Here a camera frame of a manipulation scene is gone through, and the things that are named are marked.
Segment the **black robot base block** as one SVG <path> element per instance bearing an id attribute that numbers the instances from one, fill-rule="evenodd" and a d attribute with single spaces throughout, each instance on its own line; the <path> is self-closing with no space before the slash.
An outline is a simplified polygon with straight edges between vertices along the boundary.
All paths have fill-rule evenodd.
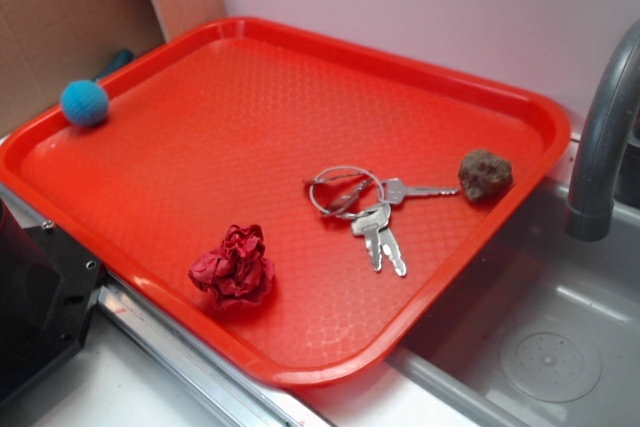
<path id="1" fill-rule="evenodd" d="M 62 228 L 23 228 L 1 205 L 2 408 L 81 351 L 103 277 Z"/>

